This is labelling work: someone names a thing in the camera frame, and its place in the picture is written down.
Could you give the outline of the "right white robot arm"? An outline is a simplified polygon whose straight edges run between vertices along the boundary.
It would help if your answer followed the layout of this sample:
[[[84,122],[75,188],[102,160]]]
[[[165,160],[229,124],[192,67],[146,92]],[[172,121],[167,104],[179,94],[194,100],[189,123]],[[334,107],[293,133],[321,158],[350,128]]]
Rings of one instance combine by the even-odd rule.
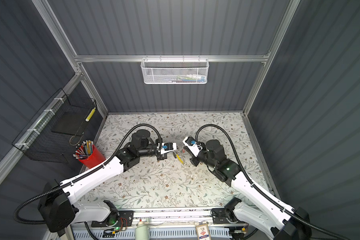
[[[308,240],[312,230],[293,219],[286,211],[292,207],[282,203],[263,187],[246,177],[240,166],[228,159],[224,147],[218,140],[196,142],[193,137],[183,140],[192,155],[194,166],[204,163],[212,168],[212,174],[221,182],[247,197],[255,207],[233,198],[225,205],[225,215],[230,222],[246,222],[263,232],[270,240]]]

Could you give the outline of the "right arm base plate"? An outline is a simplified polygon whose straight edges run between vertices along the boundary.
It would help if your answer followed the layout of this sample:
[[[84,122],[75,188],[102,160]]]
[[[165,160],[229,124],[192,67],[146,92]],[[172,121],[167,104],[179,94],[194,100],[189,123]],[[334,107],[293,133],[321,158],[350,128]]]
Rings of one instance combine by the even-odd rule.
[[[212,208],[210,214],[214,224],[236,224],[238,221],[230,221],[225,213],[224,208]]]

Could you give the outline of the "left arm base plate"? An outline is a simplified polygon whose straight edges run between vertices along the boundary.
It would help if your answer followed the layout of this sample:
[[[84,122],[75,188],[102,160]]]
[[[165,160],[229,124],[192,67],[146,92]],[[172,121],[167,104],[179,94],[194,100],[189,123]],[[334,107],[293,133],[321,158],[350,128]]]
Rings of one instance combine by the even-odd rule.
[[[133,218],[134,218],[134,211],[118,211],[118,213],[111,214],[103,221],[103,222],[91,222],[92,228],[126,228],[131,227]]]

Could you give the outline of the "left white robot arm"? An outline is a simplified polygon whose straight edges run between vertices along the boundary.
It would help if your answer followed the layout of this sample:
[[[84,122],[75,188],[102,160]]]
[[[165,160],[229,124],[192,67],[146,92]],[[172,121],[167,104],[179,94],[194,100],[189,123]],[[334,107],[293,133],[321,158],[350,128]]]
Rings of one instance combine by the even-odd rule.
[[[61,188],[42,197],[39,202],[39,212],[49,231],[57,233],[71,224],[83,222],[103,222],[108,227],[126,226],[127,221],[122,219],[111,201],[80,204],[80,198],[100,183],[131,169],[142,157],[156,157],[161,161],[176,149],[176,143],[153,141],[150,132],[141,129],[133,133],[131,141],[117,150],[112,157],[89,171],[64,180],[60,184],[47,184],[46,190]]]

